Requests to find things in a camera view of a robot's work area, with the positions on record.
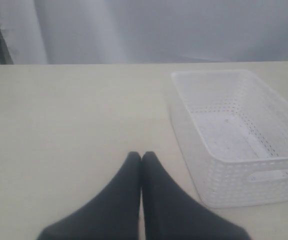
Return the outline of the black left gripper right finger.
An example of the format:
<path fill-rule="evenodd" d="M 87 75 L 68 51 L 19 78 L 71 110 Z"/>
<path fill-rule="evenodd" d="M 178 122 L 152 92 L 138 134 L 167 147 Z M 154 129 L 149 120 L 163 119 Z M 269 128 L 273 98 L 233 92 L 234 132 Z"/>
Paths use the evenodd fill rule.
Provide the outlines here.
<path fill-rule="evenodd" d="M 244 229 L 208 210 L 167 173 L 157 155 L 141 161 L 145 237 L 148 240 L 242 240 Z"/>

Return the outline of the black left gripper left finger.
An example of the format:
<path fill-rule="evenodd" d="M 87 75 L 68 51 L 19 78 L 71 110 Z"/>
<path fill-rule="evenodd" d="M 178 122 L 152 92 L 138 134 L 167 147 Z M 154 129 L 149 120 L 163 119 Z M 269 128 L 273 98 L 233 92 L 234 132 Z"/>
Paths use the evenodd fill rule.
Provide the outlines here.
<path fill-rule="evenodd" d="M 123 165 L 86 205 L 47 226 L 40 240 L 137 240 L 141 201 L 141 156 L 129 152 Z"/>

